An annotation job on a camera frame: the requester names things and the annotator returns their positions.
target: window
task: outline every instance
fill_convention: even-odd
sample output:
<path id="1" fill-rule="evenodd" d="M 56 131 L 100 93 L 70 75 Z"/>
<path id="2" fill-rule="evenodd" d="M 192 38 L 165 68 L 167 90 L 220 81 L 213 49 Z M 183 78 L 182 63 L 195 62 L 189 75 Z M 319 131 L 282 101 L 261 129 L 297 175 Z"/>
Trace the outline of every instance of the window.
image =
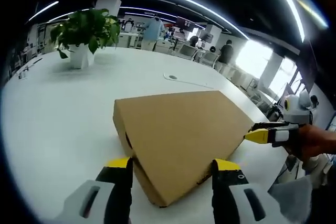
<path id="1" fill-rule="evenodd" d="M 293 84 L 290 86 L 292 88 L 292 91 L 295 94 L 301 93 L 306 88 L 306 86 L 303 84 L 303 82 L 301 83 L 301 80 L 302 80 L 301 73 L 298 72 L 297 75 L 294 78 Z"/>
<path id="2" fill-rule="evenodd" d="M 199 28 L 195 27 L 192 32 L 189 32 L 187 36 L 187 40 L 190 40 L 191 37 L 196 36 L 196 34 L 198 33 L 198 30 Z"/>
<path id="3" fill-rule="evenodd" d="M 236 59 L 236 65 L 259 79 L 272 53 L 273 50 L 271 48 L 256 41 L 249 40 L 240 51 Z"/>
<path id="4" fill-rule="evenodd" d="M 295 63 L 292 60 L 288 58 L 283 59 L 280 68 L 274 76 L 269 88 L 275 94 L 281 96 L 285 89 L 286 83 L 289 83 L 293 78 L 296 68 L 297 67 Z"/>
<path id="5" fill-rule="evenodd" d="M 300 82 L 301 79 L 302 79 L 302 76 L 301 76 L 300 72 L 298 72 L 297 75 L 295 76 L 293 84 L 290 86 L 292 88 L 293 92 L 295 92 L 298 89 L 298 87 L 301 83 Z"/>

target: person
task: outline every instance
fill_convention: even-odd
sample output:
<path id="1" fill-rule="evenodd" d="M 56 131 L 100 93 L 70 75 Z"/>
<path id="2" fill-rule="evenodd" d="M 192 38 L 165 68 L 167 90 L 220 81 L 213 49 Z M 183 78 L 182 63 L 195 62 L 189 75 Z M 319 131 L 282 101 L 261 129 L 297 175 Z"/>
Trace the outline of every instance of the person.
<path id="1" fill-rule="evenodd" d="M 143 40 L 141 42 L 141 49 L 153 51 L 155 43 L 157 42 L 160 32 L 164 31 L 164 25 L 160 18 L 155 15 L 148 23 L 144 25 L 146 29 L 143 33 Z"/>
<path id="2" fill-rule="evenodd" d="M 210 47 L 210 52 L 216 52 L 216 48 L 214 46 Z"/>
<path id="3" fill-rule="evenodd" d="M 134 21 L 129 18 L 126 22 L 125 22 L 125 31 L 127 33 L 129 33 L 132 30 L 132 27 L 134 26 Z"/>
<path id="4" fill-rule="evenodd" d="M 228 64 L 233 55 L 233 47 L 232 41 L 229 39 L 226 44 L 221 48 L 220 57 L 218 59 L 219 62 Z"/>
<path id="5" fill-rule="evenodd" d="M 231 57 L 233 55 L 233 47 L 232 47 L 232 41 L 229 39 L 226 44 L 221 48 L 221 53 L 218 61 L 216 62 L 215 69 L 223 74 L 224 72 L 224 65 L 228 64 L 231 60 Z"/>
<path id="6" fill-rule="evenodd" d="M 316 95 L 312 95 L 310 97 L 310 101 L 311 101 L 311 113 L 313 115 L 313 125 L 316 124 L 316 119 L 318 117 L 318 113 L 317 113 L 317 106 L 319 105 L 319 100 L 317 99 Z"/>
<path id="7" fill-rule="evenodd" d="M 189 40 L 189 43 L 192 47 L 196 47 L 197 42 L 198 42 L 198 37 L 195 35 L 192 36 Z"/>

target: white table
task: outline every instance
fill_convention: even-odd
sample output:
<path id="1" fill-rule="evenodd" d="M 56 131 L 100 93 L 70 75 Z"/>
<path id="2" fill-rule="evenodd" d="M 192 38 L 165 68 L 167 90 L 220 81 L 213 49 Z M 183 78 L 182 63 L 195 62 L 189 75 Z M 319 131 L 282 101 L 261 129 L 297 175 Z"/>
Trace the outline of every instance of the white table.
<path id="1" fill-rule="evenodd" d="M 171 74 L 182 82 L 164 78 Z M 38 217 L 55 217 L 65 198 L 95 179 L 106 161 L 124 156 L 112 121 L 115 99 L 212 89 L 221 90 L 253 121 L 266 121 L 230 81 L 189 60 L 106 48 L 96 52 L 89 69 L 70 70 L 69 59 L 60 59 L 57 52 L 43 55 L 27 79 L 12 78 L 3 91 L 4 144 L 18 188 Z M 230 160 L 242 167 L 250 183 L 268 189 L 286 157 L 282 148 L 245 140 Z M 214 223 L 211 179 L 159 209 L 134 177 L 132 197 L 132 223 Z"/>
<path id="2" fill-rule="evenodd" d="M 256 93 L 258 93 L 261 97 L 261 101 L 256 105 L 259 107 L 262 103 L 266 103 L 268 106 L 272 106 L 274 103 L 276 103 L 276 100 L 270 97 L 268 94 L 262 92 L 261 90 L 257 89 Z"/>

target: column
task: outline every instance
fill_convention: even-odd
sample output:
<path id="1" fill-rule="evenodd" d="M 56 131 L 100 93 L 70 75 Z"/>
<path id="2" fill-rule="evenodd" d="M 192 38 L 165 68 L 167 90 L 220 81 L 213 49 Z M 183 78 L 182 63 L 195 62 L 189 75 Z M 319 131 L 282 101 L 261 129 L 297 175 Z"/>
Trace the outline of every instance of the column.
<path id="1" fill-rule="evenodd" d="M 117 17 L 120 5 L 120 0 L 97 0 L 95 9 L 107 9 L 110 15 Z"/>
<path id="2" fill-rule="evenodd" d="M 274 79 L 274 76 L 277 74 L 283 57 L 276 54 L 275 52 L 272 53 L 271 58 L 269 59 L 265 70 L 263 71 L 262 75 L 260 76 L 259 82 L 261 82 L 265 88 L 268 88 L 271 82 Z"/>
<path id="3" fill-rule="evenodd" d="M 216 46 L 217 42 L 218 42 L 218 39 L 221 35 L 221 32 L 222 32 L 222 29 L 220 29 L 219 27 L 215 26 L 215 25 L 207 25 L 205 30 L 212 34 L 213 35 L 213 39 L 212 39 L 212 42 L 211 43 L 205 43 L 204 45 L 204 49 L 205 50 L 209 50 L 210 47 L 212 46 Z"/>

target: brown cardboard box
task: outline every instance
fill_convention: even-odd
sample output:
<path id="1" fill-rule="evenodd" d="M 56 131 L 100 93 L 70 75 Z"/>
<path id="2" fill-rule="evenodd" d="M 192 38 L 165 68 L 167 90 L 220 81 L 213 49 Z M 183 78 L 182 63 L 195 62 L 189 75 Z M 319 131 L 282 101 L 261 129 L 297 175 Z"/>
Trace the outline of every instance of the brown cardboard box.
<path id="1" fill-rule="evenodd" d="M 113 121 L 150 202 L 168 206 L 209 177 L 253 125 L 219 91 L 116 100 Z"/>

